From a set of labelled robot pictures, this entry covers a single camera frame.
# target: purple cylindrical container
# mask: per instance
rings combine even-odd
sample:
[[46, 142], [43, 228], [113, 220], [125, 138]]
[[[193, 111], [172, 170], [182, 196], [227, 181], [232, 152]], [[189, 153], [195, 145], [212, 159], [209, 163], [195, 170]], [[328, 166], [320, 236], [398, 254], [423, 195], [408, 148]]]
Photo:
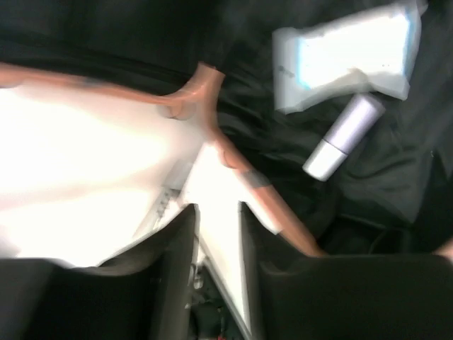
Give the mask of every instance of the purple cylindrical container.
[[373, 96], [354, 96], [307, 159], [304, 171], [326, 181], [383, 113], [383, 105]]

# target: white package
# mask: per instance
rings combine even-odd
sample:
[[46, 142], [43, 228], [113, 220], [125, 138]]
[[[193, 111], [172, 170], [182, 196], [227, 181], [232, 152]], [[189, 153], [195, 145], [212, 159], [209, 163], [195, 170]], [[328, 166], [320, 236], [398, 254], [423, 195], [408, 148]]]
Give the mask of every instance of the white package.
[[419, 1], [273, 35], [275, 106], [303, 111], [332, 96], [378, 91], [406, 100], [425, 9]]

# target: white cap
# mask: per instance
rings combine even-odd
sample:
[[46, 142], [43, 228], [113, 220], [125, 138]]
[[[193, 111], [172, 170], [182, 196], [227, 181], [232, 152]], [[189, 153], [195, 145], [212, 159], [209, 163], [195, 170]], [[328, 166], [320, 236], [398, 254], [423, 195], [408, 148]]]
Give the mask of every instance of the white cap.
[[305, 162], [303, 169], [318, 181], [327, 181], [346, 157], [347, 154], [321, 140]]

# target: black panel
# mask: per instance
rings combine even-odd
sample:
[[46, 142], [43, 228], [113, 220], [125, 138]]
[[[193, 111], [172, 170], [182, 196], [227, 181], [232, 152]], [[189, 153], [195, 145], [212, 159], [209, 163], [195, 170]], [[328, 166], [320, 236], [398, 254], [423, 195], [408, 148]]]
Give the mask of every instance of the black panel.
[[432, 339], [453, 334], [453, 265], [434, 255], [306, 258], [242, 207], [259, 339]]

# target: gray tape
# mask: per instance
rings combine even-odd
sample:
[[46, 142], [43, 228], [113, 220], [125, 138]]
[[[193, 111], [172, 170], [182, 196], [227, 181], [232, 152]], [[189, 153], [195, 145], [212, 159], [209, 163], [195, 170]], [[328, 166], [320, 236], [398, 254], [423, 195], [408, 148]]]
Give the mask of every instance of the gray tape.
[[270, 185], [267, 177], [256, 170], [250, 170], [242, 173], [242, 176], [252, 188], [263, 188]]

